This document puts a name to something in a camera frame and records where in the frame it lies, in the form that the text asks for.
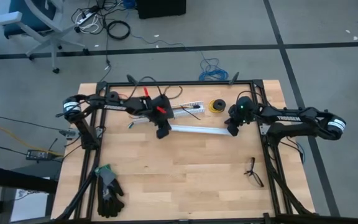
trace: black metal frame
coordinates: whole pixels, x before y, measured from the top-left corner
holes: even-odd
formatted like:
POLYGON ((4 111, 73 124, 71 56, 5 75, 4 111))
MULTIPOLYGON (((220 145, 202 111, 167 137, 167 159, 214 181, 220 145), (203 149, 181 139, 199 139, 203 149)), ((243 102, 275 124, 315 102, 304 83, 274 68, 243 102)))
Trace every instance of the black metal frame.
MULTIPOLYGON (((188 82, 145 82, 143 83, 147 86, 167 86, 167 85, 228 85, 229 81, 206 81, 206 82, 200 82, 200 81, 188 81, 188 82)), ((255 103, 258 103, 258 97, 255 92, 259 92, 261 95, 262 103, 267 104, 267 97, 266 92, 264 89, 264 83, 263 80, 238 80, 234 82, 234 85, 249 85, 252 95, 252 100, 255 103)), ((105 93, 108 93, 111 88, 114 87, 122 87, 122 86, 133 86, 131 83, 98 83, 96 87, 96 94, 101 94, 102 90, 105 90, 105 93)), ((94 127, 95 120, 96 120, 96 113, 92 114, 91 117, 91 126, 94 127)), ((102 110, 101 114, 101 121, 99 123, 99 127, 104 127, 106 121, 106 110, 102 110)), ((198 220, 145 220, 145 221, 111 221, 111 222, 92 222, 92 223, 358 223, 358 218, 341 218, 341 217, 322 217, 317 214, 312 215, 294 215, 291 207, 291 202, 288 199, 288 196, 285 194, 285 191, 282 191, 282 196, 284 199, 284 206, 285 206, 285 212, 282 212, 282 209, 280 208, 280 204, 278 202, 278 195, 277 195, 277 188, 275 186, 275 179, 273 178, 273 175, 268 171, 268 165, 271 164, 270 155, 269 155, 269 143, 267 141, 267 137, 262 135, 262 133, 259 130, 260 134, 260 142, 262 144, 262 150, 264 153, 264 159, 265 159, 265 165, 267 170, 267 176, 268 176, 268 182, 269 182, 269 190, 272 197, 272 203, 273 203, 273 210, 275 212, 275 217, 270 218, 268 213, 264 213, 263 218, 226 218, 226 219, 198 219, 198 220)), ((103 140, 103 135, 100 136, 101 144, 103 140)), ((285 175, 283 171, 282 161, 280 158, 280 153, 278 151, 278 147, 272 147, 272 151, 274 153, 275 157, 275 165, 277 168, 277 174, 278 177, 285 183, 285 175)), ((89 159, 90 159, 90 152, 87 150, 85 152, 84 160, 83 160, 83 167, 81 171, 81 179, 80 179, 80 186, 85 181, 85 178, 88 174, 88 165, 89 165, 89 159)), ((96 154, 94 157, 94 164, 96 166, 99 165, 99 159, 100 159, 100 149, 96 150, 96 154)), ((96 180, 92 181, 91 188, 89 192, 89 198, 88 198, 88 205, 86 208, 86 218, 85 220, 88 222, 92 218, 92 211, 93 211, 93 205, 94 205, 94 195, 95 195, 95 188, 96 188, 96 180)), ((80 211, 81 211, 81 204, 80 201, 77 205, 77 208, 75 210, 75 216, 74 219, 79 221, 80 218, 80 211)))

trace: white label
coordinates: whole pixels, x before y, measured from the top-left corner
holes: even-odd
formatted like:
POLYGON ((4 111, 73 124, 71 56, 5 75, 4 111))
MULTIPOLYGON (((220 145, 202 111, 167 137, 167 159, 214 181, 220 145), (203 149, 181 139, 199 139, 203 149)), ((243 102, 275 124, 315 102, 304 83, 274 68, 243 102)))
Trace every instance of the white label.
POLYGON ((335 119, 335 120, 334 120, 334 122, 337 122, 338 124, 342 125, 343 129, 345 129, 346 124, 345 124, 345 123, 343 123, 341 120, 339 120, 339 119, 335 119))
POLYGON ((111 106, 111 105, 105 105, 104 109, 110 109, 110 110, 125 110, 126 108, 123 106, 111 106))
POLYGON ((280 121, 301 121, 299 117, 277 116, 280 121))
POLYGON ((340 125, 339 123, 334 122, 334 121, 330 121, 330 122, 328 122, 328 125, 335 126, 335 127, 339 128, 340 130, 342 130, 342 132, 343 132, 343 130, 344 130, 344 128, 343 128, 343 126, 342 126, 342 125, 340 125))
POLYGON ((68 110, 78 110, 81 111, 81 108, 78 106, 77 102, 68 102, 63 105, 63 107, 68 110))

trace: chair wheel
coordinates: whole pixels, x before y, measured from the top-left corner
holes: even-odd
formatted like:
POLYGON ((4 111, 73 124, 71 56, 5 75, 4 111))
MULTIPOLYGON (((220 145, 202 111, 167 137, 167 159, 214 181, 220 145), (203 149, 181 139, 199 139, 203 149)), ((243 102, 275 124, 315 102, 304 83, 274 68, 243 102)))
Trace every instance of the chair wheel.
POLYGON ((83 49, 82 52, 85 54, 85 55, 91 55, 90 51, 88 49, 83 49))

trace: wooden table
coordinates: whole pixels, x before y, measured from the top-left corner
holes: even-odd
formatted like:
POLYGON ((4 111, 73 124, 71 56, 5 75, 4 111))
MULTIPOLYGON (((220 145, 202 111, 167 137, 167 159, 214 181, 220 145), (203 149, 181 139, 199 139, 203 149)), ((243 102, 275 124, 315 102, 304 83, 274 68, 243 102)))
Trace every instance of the wooden table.
MULTIPOLYGON (((283 108, 285 101, 279 81, 265 80, 264 86, 269 102, 283 108)), ((234 104, 238 93, 249 90, 247 85, 182 87, 182 95, 172 100, 171 104, 203 100, 208 107, 211 100, 221 98, 227 107, 225 112, 219 114, 208 110, 205 114, 198 114, 201 121, 186 116, 170 123, 215 128, 226 127, 223 122, 228 119, 228 108, 234 104)), ((156 87, 148 89, 151 96, 157 96, 156 87)), ((127 96, 132 90, 133 87, 112 89, 127 96)), ((78 93, 90 95, 94 91, 94 83, 81 84, 78 93)), ((178 92, 179 88, 173 86, 167 91, 167 96, 175 96, 178 92)), ((142 88, 135 92, 135 96, 140 95, 144 95, 142 88)), ((240 127, 237 137, 170 132, 169 136, 158 140, 155 137, 155 126, 145 123, 128 129, 130 120, 127 113, 118 111, 108 111, 106 115, 107 130, 103 136, 99 164, 111 165, 125 192, 121 198, 125 203, 123 211, 118 217, 108 220, 255 218, 262 217, 265 212, 274 216, 256 123, 240 127), (251 157, 256 158, 254 170, 265 184, 264 188, 258 187, 252 177, 243 174, 249 169, 251 157)), ((68 147, 66 154, 78 144, 68 147)), ((279 149, 289 188, 313 212, 299 153, 283 144, 279 145, 279 149)), ((62 213, 78 190, 84 153, 82 149, 76 150, 62 165, 52 218, 62 213)), ((277 189, 284 210, 281 190, 278 186, 277 189)), ((83 199, 82 217, 85 217, 88 194, 85 193, 83 199)), ((106 221, 106 218, 98 215, 97 207, 95 197, 92 221, 106 221)))

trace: white cable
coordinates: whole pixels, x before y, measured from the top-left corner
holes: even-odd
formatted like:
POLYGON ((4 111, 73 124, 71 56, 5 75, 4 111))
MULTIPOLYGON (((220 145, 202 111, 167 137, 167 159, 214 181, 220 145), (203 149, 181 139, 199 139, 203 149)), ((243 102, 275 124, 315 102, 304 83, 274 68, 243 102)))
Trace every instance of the white cable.
MULTIPOLYGON (((75 18, 75 23, 78 22, 78 18, 80 17, 80 15, 82 15, 82 12, 80 12, 77 15, 77 17, 75 18)), ((82 33, 84 33, 84 34, 95 33, 95 32, 97 32, 99 30, 99 25, 97 25, 98 21, 99 21, 99 17, 98 17, 97 14, 95 14, 94 17, 93 17, 93 20, 92 20, 92 22, 90 24, 88 24, 86 26, 83 26, 83 27, 78 26, 78 28, 80 28, 80 31, 82 33), (91 28, 93 26, 96 26, 95 30, 93 30, 93 31, 85 31, 86 29, 89 29, 89 28, 91 28)))

